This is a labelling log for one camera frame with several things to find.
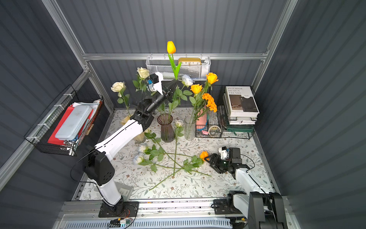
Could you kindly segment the large orange marigold stem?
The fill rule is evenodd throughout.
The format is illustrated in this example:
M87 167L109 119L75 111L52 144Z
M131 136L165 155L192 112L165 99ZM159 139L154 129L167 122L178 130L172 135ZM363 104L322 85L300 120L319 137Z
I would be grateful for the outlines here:
M207 114L208 112L212 111L214 113L217 112L217 105L214 102L214 100L207 100L204 101L204 105L202 107L200 107L195 115L195 121L198 121L199 118L201 118L202 116L204 116L205 114Z

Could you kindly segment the orange tulip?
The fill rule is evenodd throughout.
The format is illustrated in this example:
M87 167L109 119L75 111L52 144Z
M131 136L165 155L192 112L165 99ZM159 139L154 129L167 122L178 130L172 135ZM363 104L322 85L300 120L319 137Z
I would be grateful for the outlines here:
M171 64L171 67L173 70L175 80L178 80L181 63L179 63L178 65L175 65L175 63L174 63L173 54L176 52L176 47L175 47L175 44L173 41L167 42L167 52L168 52L168 57L169 57L169 61L170 61L170 64Z

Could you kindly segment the yellow orange rose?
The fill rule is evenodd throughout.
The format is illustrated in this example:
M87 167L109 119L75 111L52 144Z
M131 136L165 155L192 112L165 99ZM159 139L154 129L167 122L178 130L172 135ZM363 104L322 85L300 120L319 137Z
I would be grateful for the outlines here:
M209 93L209 89L212 89L212 85L218 82L218 77L215 73L209 73L206 75L206 82L202 90L202 95L204 93Z

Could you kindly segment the cream white rose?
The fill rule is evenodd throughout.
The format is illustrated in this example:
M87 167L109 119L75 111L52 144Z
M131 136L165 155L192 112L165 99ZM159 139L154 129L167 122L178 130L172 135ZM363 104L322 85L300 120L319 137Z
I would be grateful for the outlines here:
M130 95L129 94L125 94L126 91L126 84L125 82L115 82L112 86L111 86L111 90L114 93L117 93L117 103L118 104L125 104L125 107L127 109L127 113L128 116L131 117L131 113L130 113Z

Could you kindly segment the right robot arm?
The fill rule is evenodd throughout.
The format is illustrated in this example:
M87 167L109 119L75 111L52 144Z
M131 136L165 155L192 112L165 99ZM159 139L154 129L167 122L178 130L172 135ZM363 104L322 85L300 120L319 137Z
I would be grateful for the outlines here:
M219 174L229 173L242 186L243 191L230 191L226 199L215 199L211 208L216 215L241 213L245 222L231 220L233 228L287 229L283 197L263 187L251 174L255 165L243 163L239 148L221 147L218 153L203 152L200 157Z

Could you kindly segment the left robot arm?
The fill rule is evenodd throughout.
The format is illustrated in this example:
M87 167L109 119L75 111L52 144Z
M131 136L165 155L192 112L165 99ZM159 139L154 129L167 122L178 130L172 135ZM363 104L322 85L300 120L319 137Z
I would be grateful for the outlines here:
M136 105L134 114L123 127L104 141L95 145L79 161L83 162L83 172L98 188L104 202L109 206L117 205L122 196L113 179L115 169L113 158L133 138L150 127L154 120L153 113L166 100L172 101L179 80L172 80L162 86L162 91L155 99L146 98Z

